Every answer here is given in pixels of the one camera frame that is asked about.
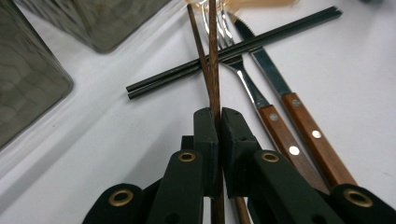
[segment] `brass rivet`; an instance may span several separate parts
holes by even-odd
[[[277,162],[279,161],[279,157],[276,154],[265,152],[262,153],[262,159],[269,162]]]
[[[116,192],[114,192],[110,198],[108,198],[108,202],[115,206],[115,207],[120,207],[120,206],[124,206],[125,204],[129,203],[132,198],[134,197],[134,194],[128,190],[128,189],[120,189],[117,190]]]
[[[360,207],[371,207],[373,206],[373,200],[371,200],[367,195],[355,190],[355,189],[345,189],[344,197],[357,206]]]
[[[180,161],[193,161],[193,160],[195,160],[195,155],[190,152],[184,152],[184,153],[181,153],[180,155],[178,155],[178,159]]]

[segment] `fork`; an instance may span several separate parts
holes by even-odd
[[[204,18],[205,30],[209,35],[208,17],[205,12],[205,9],[207,8],[207,2],[204,1],[200,4],[201,4],[202,15]],[[219,21],[219,15],[218,15],[217,16],[218,44],[219,44],[219,49],[225,49],[234,45],[235,43],[233,41],[233,36],[230,30],[228,29],[228,25],[224,13],[224,6],[221,0],[219,0],[219,6],[220,6],[219,13],[220,13],[221,23]],[[244,84],[245,89],[247,90],[250,100],[256,106],[257,109],[269,105],[268,101],[264,98],[262,93],[259,91],[259,89],[256,87],[256,85],[248,75],[248,72],[244,66],[242,55],[239,54],[233,56],[230,59],[222,61],[222,63],[227,65],[229,68],[231,68],[240,77],[242,83]]]
[[[204,18],[204,26],[208,33],[207,15],[205,2],[201,3],[202,14]],[[225,49],[234,44],[233,36],[228,28],[222,1],[219,0],[219,13],[217,15],[218,26],[218,45],[220,49]],[[280,117],[276,108],[270,105],[260,90],[256,87],[253,80],[248,75],[244,66],[242,55],[233,56],[222,61],[224,65],[232,69],[242,81],[251,102],[255,105],[257,114],[262,120],[266,131],[270,134],[276,149],[285,155],[289,161],[295,166],[297,171],[304,179],[315,189],[319,189],[325,193],[329,192],[323,179],[318,172],[312,167],[308,158],[302,152],[297,141],[294,139],[291,131],[286,126],[285,121]]]

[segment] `white surface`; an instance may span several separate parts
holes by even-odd
[[[331,6],[344,12],[340,19],[266,49],[357,182],[396,207],[396,2],[301,0],[237,15],[260,34]],[[105,189],[145,188],[163,175],[181,135],[192,134],[193,112],[208,106],[202,75],[128,100],[127,85],[197,57],[187,11],[169,8],[109,54],[23,11],[75,88],[0,152],[0,223],[81,223]],[[282,111],[248,56],[246,67]],[[222,106],[240,111],[272,149],[237,77],[219,71]],[[236,223],[228,202],[226,210],[226,223]],[[207,223],[207,204],[205,211]]]

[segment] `wooden handle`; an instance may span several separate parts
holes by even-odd
[[[325,182],[311,165],[302,148],[294,139],[285,121],[280,117],[273,105],[258,110],[267,132],[270,134],[277,150],[294,165],[303,178],[315,189],[329,193]]]
[[[357,185],[297,94],[283,95],[281,100],[329,184]]]
[[[240,224],[250,224],[250,218],[248,216],[247,205],[243,197],[235,197],[233,202],[236,207],[236,213],[238,214],[238,220]]]

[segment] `knife blade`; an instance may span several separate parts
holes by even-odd
[[[231,66],[236,74],[240,77],[251,102],[255,105],[256,112],[260,116],[262,123],[269,133],[276,149],[285,155],[291,161],[299,173],[307,182],[315,189],[319,189],[325,193],[329,189],[319,173],[310,164],[308,158],[301,151],[301,148],[291,131],[287,127],[276,108],[271,105],[260,90],[256,87],[253,80],[250,79],[248,72],[245,70],[242,57],[231,58],[230,61],[224,62]]]
[[[231,13],[229,15],[236,30],[243,39],[250,39],[255,36],[243,21]],[[265,49],[253,49],[249,53],[272,85],[274,91],[276,91],[282,105],[310,148],[319,170],[323,173],[329,184],[331,186],[340,184],[357,185],[319,126],[309,114],[301,99],[295,92],[291,91],[289,85],[281,76]]]

